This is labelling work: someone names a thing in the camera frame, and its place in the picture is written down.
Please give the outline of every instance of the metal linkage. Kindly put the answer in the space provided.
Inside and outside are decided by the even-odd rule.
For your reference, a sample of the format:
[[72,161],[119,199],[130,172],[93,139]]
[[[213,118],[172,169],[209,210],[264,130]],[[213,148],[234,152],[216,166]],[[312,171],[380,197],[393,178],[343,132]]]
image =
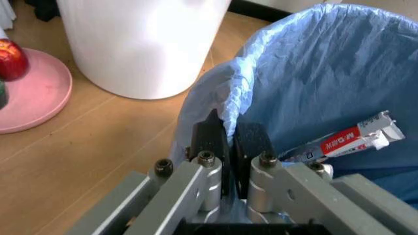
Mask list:
[[190,221],[196,215],[206,197],[207,178],[201,165],[183,162],[125,234],[172,234],[183,218]]
[[67,235],[122,234],[157,192],[150,177],[131,172],[125,180],[81,217]]
[[262,157],[251,162],[251,209],[283,210],[298,224],[321,223],[332,234],[393,234],[304,164],[283,168],[266,164]]
[[418,234],[418,211],[362,175],[343,176],[331,185],[395,234]]

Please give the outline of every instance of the trash can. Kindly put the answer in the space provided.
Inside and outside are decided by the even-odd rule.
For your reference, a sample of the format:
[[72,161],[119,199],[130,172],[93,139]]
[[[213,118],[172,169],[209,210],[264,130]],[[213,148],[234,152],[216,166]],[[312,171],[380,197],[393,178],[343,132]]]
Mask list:
[[186,90],[231,0],[58,0],[75,62],[99,87],[137,99]]
[[319,4],[253,35],[192,88],[170,157],[213,108],[228,139],[238,115],[264,125],[277,153],[389,110],[406,139],[329,160],[418,208],[418,24],[381,9]]

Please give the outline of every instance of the red label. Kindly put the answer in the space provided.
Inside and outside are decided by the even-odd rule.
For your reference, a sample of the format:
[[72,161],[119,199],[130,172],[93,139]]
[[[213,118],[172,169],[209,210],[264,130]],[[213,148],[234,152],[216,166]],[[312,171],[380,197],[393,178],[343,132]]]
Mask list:
[[360,137],[360,130],[357,126],[339,132],[321,143],[324,154],[328,154],[342,146],[349,144]]

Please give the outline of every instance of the metal cylinder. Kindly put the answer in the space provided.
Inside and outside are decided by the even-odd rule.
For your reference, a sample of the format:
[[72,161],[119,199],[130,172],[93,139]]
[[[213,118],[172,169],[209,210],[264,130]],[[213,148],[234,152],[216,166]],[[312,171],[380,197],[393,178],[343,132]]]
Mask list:
[[219,158],[213,155],[213,161],[208,164],[208,162],[202,163],[199,157],[196,157],[192,160],[193,163],[201,164],[208,170],[208,191],[206,192],[206,197],[203,200],[203,203],[200,207],[200,211],[209,212],[217,208],[221,201],[221,185],[222,185],[222,162]]
[[247,206],[260,213],[279,210],[274,207],[273,199],[265,189],[269,186],[275,172],[281,169],[281,164],[278,164],[276,158],[265,157],[266,155],[262,153],[251,161],[248,185]]

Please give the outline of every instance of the white wall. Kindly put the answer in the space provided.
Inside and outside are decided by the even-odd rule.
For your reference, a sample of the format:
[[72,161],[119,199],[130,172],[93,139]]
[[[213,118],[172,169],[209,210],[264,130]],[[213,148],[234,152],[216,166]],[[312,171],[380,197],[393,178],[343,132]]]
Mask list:
[[343,0],[343,3],[378,7],[418,21],[418,0]]
[[247,0],[287,12],[298,12],[323,2],[340,3],[342,0]]

